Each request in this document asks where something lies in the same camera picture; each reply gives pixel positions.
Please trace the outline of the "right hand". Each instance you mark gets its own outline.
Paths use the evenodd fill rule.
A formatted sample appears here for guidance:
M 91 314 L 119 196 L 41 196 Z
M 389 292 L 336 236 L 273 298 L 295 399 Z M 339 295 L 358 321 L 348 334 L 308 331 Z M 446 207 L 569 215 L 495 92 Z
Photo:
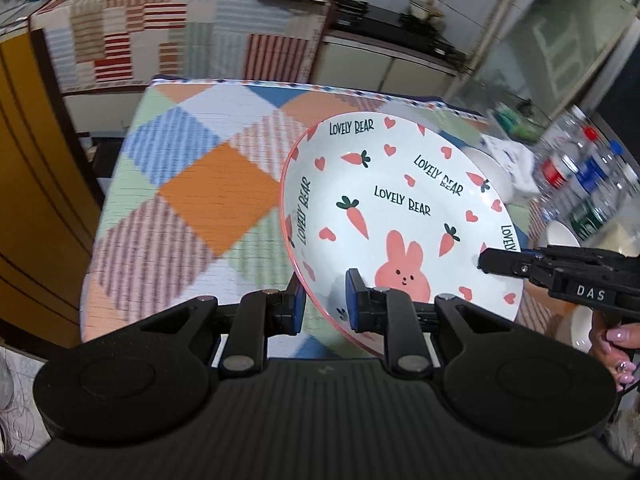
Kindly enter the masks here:
M 600 312 L 594 312 L 589 333 L 590 356 L 599 361 L 612 375 L 616 390 L 623 392 L 634 383 L 637 365 L 627 351 L 639 350 L 639 324 L 629 323 L 608 327 Z

